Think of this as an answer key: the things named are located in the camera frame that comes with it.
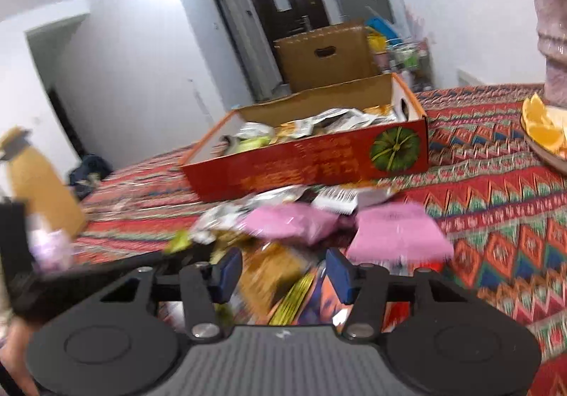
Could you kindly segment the person's left hand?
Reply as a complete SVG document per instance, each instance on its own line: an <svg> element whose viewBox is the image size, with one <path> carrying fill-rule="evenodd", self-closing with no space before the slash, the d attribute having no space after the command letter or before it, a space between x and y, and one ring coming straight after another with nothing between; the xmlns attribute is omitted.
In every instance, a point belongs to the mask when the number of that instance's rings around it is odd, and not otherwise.
<svg viewBox="0 0 567 396"><path fill-rule="evenodd" d="M27 369L25 358L30 340L37 330L38 325L14 316L8 328L6 343L1 349L2 365L23 392L32 396L38 396L39 392Z"/></svg>

